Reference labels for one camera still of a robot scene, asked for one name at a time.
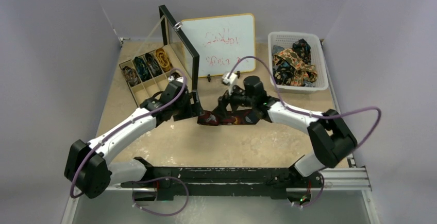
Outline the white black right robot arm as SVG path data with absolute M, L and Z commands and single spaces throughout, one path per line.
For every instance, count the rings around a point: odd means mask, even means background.
M 222 84 L 228 89 L 218 99 L 215 110 L 218 114 L 235 113 L 239 107 L 249 108 L 259 120 L 287 125 L 310 138 L 312 153 L 298 159 L 291 167 L 289 179 L 295 186 L 309 181 L 310 175 L 324 168 L 334 168 L 358 146 L 355 136 L 342 118 L 336 118 L 337 111 L 310 112 L 269 96 L 257 76 L 243 80 L 243 88 L 237 86 L 237 75 L 225 73 Z

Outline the dark red patterned tie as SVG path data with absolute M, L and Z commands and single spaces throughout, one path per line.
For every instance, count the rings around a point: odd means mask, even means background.
M 259 120 L 252 109 L 227 111 L 226 114 L 205 110 L 203 115 L 197 117 L 197 123 L 204 126 L 256 125 Z

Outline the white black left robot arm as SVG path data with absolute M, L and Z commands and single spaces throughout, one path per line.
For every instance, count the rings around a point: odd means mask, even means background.
M 64 176 L 71 182 L 70 197 L 99 196 L 110 184 L 109 165 L 127 146 L 169 119 L 195 117 L 186 77 L 170 80 L 159 99 L 145 100 L 124 121 L 88 142 L 75 141 L 69 149 Z

